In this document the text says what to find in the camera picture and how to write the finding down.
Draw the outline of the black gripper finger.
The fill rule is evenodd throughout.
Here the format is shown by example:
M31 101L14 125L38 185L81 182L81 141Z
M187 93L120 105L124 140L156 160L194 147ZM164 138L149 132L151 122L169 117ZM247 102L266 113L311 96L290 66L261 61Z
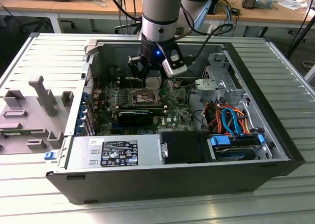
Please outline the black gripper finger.
M147 60L144 56L129 56L128 66L132 72L134 78L142 80L142 86L146 86L146 77L151 70L151 62Z

